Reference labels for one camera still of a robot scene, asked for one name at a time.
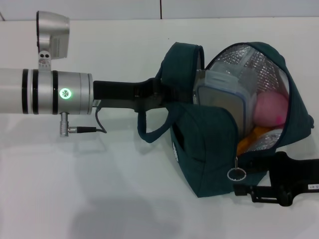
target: white wall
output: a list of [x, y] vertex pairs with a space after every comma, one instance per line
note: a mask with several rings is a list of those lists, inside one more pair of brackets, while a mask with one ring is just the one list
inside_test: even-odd
[[162, 0], [163, 18], [319, 16], [318, 0]]
[[160, 0], [0, 0], [5, 20], [34, 20], [38, 10], [71, 19], [160, 19]]
[[[0, 0], [6, 20], [33, 20], [38, 10], [71, 19], [159, 19], [160, 0]], [[162, 0], [162, 17], [319, 16], [318, 0]]]

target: cable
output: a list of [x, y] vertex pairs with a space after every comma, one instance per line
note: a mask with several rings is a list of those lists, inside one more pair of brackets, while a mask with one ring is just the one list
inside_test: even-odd
[[102, 133], [107, 133], [106, 130], [104, 129], [103, 125], [100, 123], [100, 120], [99, 120], [99, 117], [98, 117], [98, 112], [101, 110], [101, 108], [99, 106], [96, 107], [96, 110], [95, 110], [95, 119], [96, 119], [96, 122], [98, 123], [99, 128], [96, 129], [96, 132], [102, 132]]

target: sticker label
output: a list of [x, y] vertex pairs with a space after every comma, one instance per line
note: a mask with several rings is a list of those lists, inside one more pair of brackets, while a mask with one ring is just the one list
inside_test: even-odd
[[176, 151], [176, 148], [175, 148], [175, 144], [173, 143], [173, 152], [175, 154], [175, 158], [176, 160], [178, 161], [178, 155], [177, 155], [177, 151]]
[[308, 184], [309, 190], [319, 190], [319, 184]]

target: bag strap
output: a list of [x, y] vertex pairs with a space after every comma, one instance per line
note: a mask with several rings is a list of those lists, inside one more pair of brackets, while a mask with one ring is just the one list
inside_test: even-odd
[[[164, 85], [175, 88], [177, 91], [187, 92], [191, 96], [197, 69], [204, 69], [203, 48], [177, 42], [166, 54], [156, 78], [161, 78]], [[139, 113], [138, 132], [146, 142], [152, 143], [157, 140], [182, 114], [182, 109], [175, 103], [167, 104], [165, 107], [168, 110], [167, 119], [153, 132], [146, 133], [146, 112]]]

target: white table surface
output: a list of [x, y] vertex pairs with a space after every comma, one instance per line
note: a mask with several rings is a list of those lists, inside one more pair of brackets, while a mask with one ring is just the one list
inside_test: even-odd
[[[72, 21], [67, 59], [53, 69], [94, 80], [153, 77], [176, 41], [204, 47], [205, 64], [227, 46], [263, 41], [285, 56], [315, 120], [310, 137], [284, 147], [295, 159], [319, 158], [319, 18]], [[0, 23], [0, 67], [37, 68], [35, 22]], [[150, 129], [165, 110], [148, 114]], [[291, 207], [250, 197], [197, 198], [167, 132], [141, 141], [137, 114], [104, 109], [104, 134], [59, 137], [59, 116], [0, 115], [1, 239], [310, 239], [319, 234], [319, 194]], [[71, 125], [96, 126], [94, 116]], [[266, 177], [263, 185], [269, 184]]]

